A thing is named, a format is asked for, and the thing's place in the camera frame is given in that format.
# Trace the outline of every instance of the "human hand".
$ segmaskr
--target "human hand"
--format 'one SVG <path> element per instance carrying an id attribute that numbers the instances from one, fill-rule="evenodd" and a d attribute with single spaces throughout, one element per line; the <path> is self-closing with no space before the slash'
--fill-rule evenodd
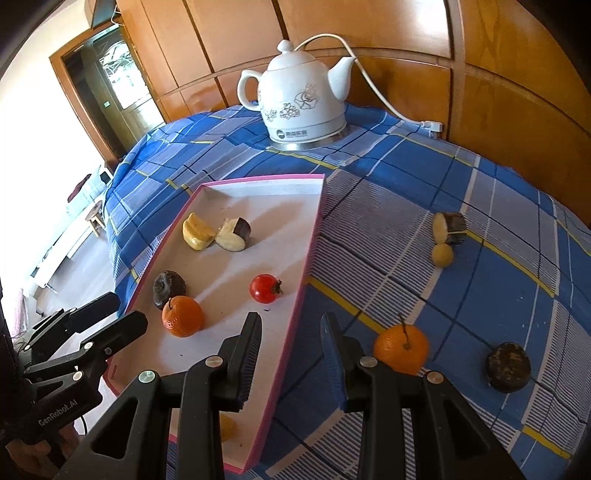
<path id="1" fill-rule="evenodd" d="M 73 423 L 63 427 L 60 435 L 63 439 L 61 452 L 65 458 L 69 458 L 79 445 L 80 437 Z M 15 439 L 6 445 L 6 449 L 17 467 L 27 473 L 45 478 L 53 478 L 57 473 L 57 467 L 47 457 L 51 447 L 45 440 L 36 445 L 27 445 L 21 439 Z"/>

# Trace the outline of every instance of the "tangerine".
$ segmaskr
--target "tangerine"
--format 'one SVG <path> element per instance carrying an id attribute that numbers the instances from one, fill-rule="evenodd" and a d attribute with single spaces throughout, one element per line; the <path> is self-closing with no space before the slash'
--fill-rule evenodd
<path id="1" fill-rule="evenodd" d="M 203 310 L 191 297 L 169 299 L 162 310 L 162 323 L 176 337 L 189 337 L 203 327 Z"/>
<path id="2" fill-rule="evenodd" d="M 429 355 L 429 340 L 414 325 L 394 325 L 378 335 L 374 357 L 397 372 L 417 375 Z"/>

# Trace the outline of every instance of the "window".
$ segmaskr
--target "window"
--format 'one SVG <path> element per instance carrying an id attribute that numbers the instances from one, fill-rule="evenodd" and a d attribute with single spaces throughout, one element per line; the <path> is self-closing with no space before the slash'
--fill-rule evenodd
<path id="1" fill-rule="evenodd" d="M 120 40 L 112 44 L 99 59 L 122 109 L 149 95 L 142 74 L 131 57 L 129 47 Z"/>

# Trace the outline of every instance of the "dried fruit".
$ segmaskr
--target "dried fruit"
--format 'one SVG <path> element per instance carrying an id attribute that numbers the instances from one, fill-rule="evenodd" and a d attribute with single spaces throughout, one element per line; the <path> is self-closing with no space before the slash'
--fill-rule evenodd
<path id="1" fill-rule="evenodd" d="M 169 299 L 177 295 L 185 295 L 187 285 L 183 278 L 172 270 L 160 272 L 152 285 L 152 299 L 158 310 L 162 310 Z"/>

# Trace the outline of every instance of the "cut eggplant piece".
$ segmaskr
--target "cut eggplant piece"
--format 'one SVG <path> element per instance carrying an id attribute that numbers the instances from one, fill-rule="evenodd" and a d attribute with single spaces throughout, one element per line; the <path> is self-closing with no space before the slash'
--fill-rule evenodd
<path id="1" fill-rule="evenodd" d="M 433 240 L 437 245 L 459 245 L 466 233 L 466 219 L 460 212 L 437 212 L 433 216 Z"/>
<path id="2" fill-rule="evenodd" d="M 239 252 L 246 248 L 251 236 L 251 226 L 242 217 L 226 218 L 216 236 L 216 243 L 229 252 Z"/>

